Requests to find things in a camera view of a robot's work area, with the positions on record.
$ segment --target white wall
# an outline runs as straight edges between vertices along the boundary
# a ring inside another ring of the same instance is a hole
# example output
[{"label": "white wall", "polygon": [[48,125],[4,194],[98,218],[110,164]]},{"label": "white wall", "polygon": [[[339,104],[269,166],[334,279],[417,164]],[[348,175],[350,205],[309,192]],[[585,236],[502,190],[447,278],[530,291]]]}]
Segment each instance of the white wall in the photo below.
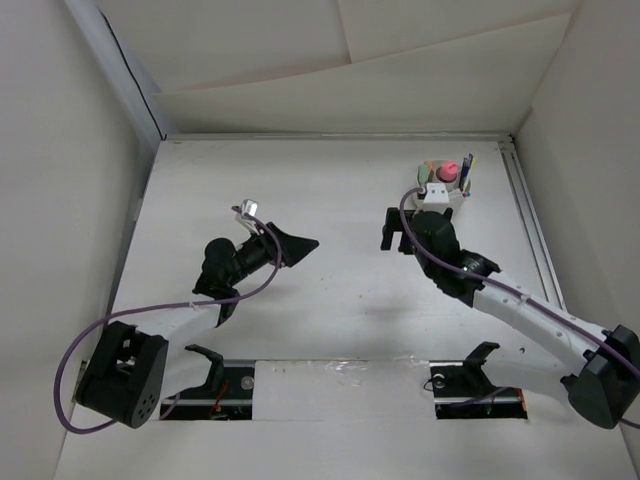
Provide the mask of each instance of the white wall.
[{"label": "white wall", "polygon": [[55,366],[106,305],[137,141],[63,2],[1,3],[0,476],[37,480],[63,439]]},{"label": "white wall", "polygon": [[[640,2],[585,0],[516,137],[569,309],[640,331]],[[640,421],[640,400],[628,417]],[[640,433],[626,431],[636,467]]]}]

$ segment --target screw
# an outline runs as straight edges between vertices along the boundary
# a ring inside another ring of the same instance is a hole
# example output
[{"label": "screw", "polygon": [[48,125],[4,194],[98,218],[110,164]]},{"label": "screw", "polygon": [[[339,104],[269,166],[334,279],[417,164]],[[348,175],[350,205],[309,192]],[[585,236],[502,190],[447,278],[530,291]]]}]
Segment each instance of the screw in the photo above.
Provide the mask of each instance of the screw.
[{"label": "screw", "polygon": [[243,390],[252,390],[253,383],[253,377],[242,377],[242,380],[240,380],[240,388]]},{"label": "screw", "polygon": [[444,383],[444,375],[442,375],[441,373],[436,373],[433,376],[432,382],[433,383],[433,388],[444,388],[445,387],[445,383]]}]

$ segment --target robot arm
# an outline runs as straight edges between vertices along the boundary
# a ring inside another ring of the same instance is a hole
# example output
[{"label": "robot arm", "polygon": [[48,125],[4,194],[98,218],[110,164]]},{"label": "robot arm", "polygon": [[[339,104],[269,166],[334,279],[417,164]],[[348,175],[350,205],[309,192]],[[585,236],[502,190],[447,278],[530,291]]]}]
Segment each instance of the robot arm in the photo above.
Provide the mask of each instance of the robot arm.
[{"label": "robot arm", "polygon": [[293,267],[319,245],[316,240],[288,235],[272,223],[266,225],[269,233],[260,232],[248,220],[256,208],[255,202],[245,200],[239,209],[237,220],[251,233],[247,241],[236,248],[230,240],[219,238],[205,249],[193,292],[222,304],[206,309],[194,305],[142,319],[130,317],[130,323],[109,324],[78,386],[79,404],[138,428],[163,398],[189,388],[206,387],[211,392],[220,388],[223,358],[195,344],[196,339],[233,314],[244,298],[233,288],[237,283],[276,262],[278,253],[279,267]]},{"label": "robot arm", "polygon": [[[433,261],[417,249],[404,231],[400,215],[407,215],[413,236],[432,256]],[[551,395],[559,400],[568,399],[571,406],[590,422],[613,428],[640,393],[640,381],[609,352],[571,328],[558,323],[548,314],[534,308],[543,305],[546,310],[566,322],[588,332],[622,355],[633,366],[640,366],[640,342],[631,330],[618,326],[613,332],[585,322],[532,295],[517,282],[500,271],[497,264],[474,252],[460,248],[451,224],[451,209],[444,214],[415,212],[397,208],[387,210],[381,249],[390,250],[395,232],[402,232],[399,251],[415,255],[427,277],[445,294],[457,298],[502,320],[549,353],[561,364],[553,371],[535,369],[526,364],[489,362],[488,354],[497,344],[485,343],[474,354],[460,362],[460,368],[469,368],[488,379],[493,385],[523,387]],[[442,263],[455,268],[444,268]],[[500,284],[510,287],[505,292]]]}]

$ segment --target pink object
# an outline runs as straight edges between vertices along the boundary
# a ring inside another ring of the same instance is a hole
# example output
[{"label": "pink object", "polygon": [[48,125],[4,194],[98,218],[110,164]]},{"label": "pink object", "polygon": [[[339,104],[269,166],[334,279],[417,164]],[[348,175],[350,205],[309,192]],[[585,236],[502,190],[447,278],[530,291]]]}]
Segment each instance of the pink object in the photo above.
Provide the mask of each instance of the pink object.
[{"label": "pink object", "polygon": [[456,178],[458,178],[458,170],[459,167],[456,162],[446,162],[438,169],[436,176],[443,183],[455,182]]}]

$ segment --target red wire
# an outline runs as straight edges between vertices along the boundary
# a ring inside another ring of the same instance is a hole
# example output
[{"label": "red wire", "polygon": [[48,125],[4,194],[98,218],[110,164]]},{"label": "red wire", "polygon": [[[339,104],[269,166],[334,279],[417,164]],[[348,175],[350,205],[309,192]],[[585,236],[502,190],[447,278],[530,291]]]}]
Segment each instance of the red wire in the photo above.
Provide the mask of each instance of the red wire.
[{"label": "red wire", "polygon": [[222,384],[222,389],[220,390],[220,393],[216,397],[216,403],[213,404],[213,407],[211,407],[211,410],[209,411],[209,417],[213,417],[213,415],[218,411],[218,403],[220,403],[220,399],[225,394],[228,388],[229,388],[229,381],[225,380],[224,383]]}]

